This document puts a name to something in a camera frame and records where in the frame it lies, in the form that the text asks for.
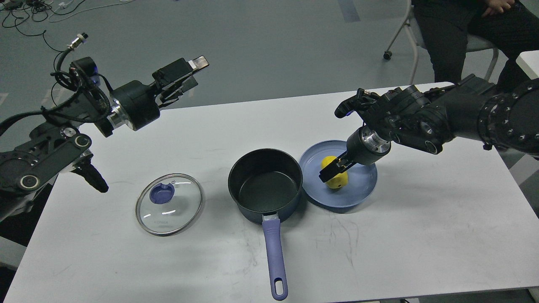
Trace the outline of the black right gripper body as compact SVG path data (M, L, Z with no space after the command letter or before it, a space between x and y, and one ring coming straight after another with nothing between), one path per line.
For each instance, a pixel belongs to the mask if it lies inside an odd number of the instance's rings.
M344 161L347 164L358 163L368 166L387 155L391 142L384 140L368 126L362 126L346 140Z

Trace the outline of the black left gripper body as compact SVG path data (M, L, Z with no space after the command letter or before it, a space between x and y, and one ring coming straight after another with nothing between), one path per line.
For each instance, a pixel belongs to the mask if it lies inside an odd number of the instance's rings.
M137 131L159 118L156 103L159 92L156 84L144 85L138 80L112 90L111 110L104 120L104 136L111 136L113 130L122 125Z

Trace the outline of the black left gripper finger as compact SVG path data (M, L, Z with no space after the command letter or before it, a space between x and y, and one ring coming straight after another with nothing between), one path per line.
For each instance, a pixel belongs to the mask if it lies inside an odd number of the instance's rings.
M169 84L157 95L158 108L163 109L164 107L172 105L174 102L177 102L183 94L195 88L197 85L198 82L192 75Z
M152 73L152 77L158 86L165 87L190 77L208 66L209 62L204 56L191 60L179 58Z

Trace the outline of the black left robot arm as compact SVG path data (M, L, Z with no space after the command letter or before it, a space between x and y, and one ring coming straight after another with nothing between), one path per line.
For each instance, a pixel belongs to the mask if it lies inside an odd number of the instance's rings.
M123 125L137 131L194 88L194 75L209 66L204 56L179 58L155 71L151 84L133 80L113 89L90 57L75 60L67 71L62 70L67 55L87 38L87 33L79 33L59 54L51 73L58 84L73 92L72 96L51 109L16 114L1 122L4 134L24 118L45 119L29 133L27 142L1 153L1 219L29 212L46 184L62 171L80 175L99 192L107 192L106 181L91 163L92 140L79 127L92 123L106 137Z

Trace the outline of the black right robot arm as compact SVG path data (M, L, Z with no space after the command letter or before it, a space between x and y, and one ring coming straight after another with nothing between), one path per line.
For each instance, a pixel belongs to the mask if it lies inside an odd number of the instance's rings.
M424 93L414 85L381 95L359 88L334 113L343 118L356 112L363 125L318 176L327 182L355 164L371 165L389 153L392 143L439 154L443 144L456 137L481 141L485 150L496 146L537 158L538 99L538 79L502 93L472 74L458 84Z

